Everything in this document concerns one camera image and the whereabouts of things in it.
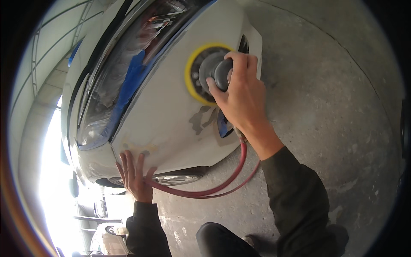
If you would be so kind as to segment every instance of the car wheel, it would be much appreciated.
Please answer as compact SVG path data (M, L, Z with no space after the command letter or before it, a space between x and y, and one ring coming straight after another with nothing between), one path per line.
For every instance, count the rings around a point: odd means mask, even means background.
M107 227L106 227L106 232L109 233L109 234L112 234L112 235L117 236L117 234L115 233L115 228L114 228L114 226L107 226Z
M184 185L201 179L204 176L205 171L205 166L181 169L155 174L153 180L165 186ZM121 177L101 178L97 179L96 183L111 188L124 188Z

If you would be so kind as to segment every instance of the dark jacket sleeve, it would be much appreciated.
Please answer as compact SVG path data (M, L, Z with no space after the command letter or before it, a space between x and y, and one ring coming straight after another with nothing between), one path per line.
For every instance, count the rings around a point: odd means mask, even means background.
M321 179L283 147L261 162L270 207L280 232L277 255L336 256L334 235L326 230L330 204Z
M134 202L134 215L126 223L127 248L139 257L171 256L166 234L158 218L157 204Z

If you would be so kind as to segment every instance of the hand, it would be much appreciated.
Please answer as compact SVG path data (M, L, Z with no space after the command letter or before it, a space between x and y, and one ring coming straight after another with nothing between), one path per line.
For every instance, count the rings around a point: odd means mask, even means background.
M124 151L124 153L120 153L122 167L118 162L115 162L115 165L120 172L125 189L134 196L136 201L152 203L153 188L144 183L143 179L144 154L139 155L136 168L134 168L133 155L129 150ZM154 172L156 169L157 167L152 167L149 172Z
M266 87L257 79L256 56L229 52L224 58L233 59L228 90L220 91L213 78L207 78L207 84L227 120L246 135L252 127L269 123L265 114Z
M258 59L238 52L229 52L224 58L233 59L229 88L222 92L214 79L207 78L210 93L227 120L245 135L260 160L266 160L284 145L266 118L266 87L257 79Z

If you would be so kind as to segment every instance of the red air hose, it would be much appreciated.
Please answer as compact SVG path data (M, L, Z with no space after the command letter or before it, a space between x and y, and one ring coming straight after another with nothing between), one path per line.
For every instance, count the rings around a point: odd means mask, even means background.
M253 172L248 176L248 178L241 183L239 186L237 186L236 188L222 193L222 194L216 194L216 195L211 195L214 193L217 193L218 191L221 191L222 189L226 188L229 184L231 184L231 182L233 182L233 180L239 175L244 162L245 162L245 158L247 156L247 144L245 143L245 140L243 138L240 138L240 145L241 145L241 157L240 157L240 163L238 164L237 168L235 169L235 171L233 172L233 174L221 185L212 188L212 189L208 189L205 191L198 191L198 192L191 192L191 191L183 191L183 190L178 190L175 188L169 188L167 186L164 185L160 185L156 182L154 182L152 180L152 176L153 176L153 172L147 173L146 176L146 180L145 182L147 184L149 184L150 186L157 188L158 190L161 190L163 192L167 192L169 194L173 194L173 195L177 195L177 196L182 196L182 197L186 197L186 198L195 198L195 199L209 199L209 198L216 198L216 197L220 197L220 196L224 196L227 194L230 194L234 191L236 191L237 189L239 189L240 187L242 187L243 185L245 185L253 176L254 174L257 172L258 167L260 165L260 162L257 163L257 165L255 166Z

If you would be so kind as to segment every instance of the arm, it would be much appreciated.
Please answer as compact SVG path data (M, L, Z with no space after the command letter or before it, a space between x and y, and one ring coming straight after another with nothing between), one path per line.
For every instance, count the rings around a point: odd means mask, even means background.
M329 202L317 174L284 146L265 115L265 86L256 78L257 58L230 52L233 71L227 92L208 78L210 92L226 118L247 138L261 160L270 207L280 232L278 256L335 256L326 231Z
M157 204L152 204L153 188L144 183L144 154L139 155L136 168L130 151L121 153L122 166L116 166L123 180L124 187L135 198L134 214L127 219L126 227L129 235L127 248L138 256L171 257L169 244L158 218Z

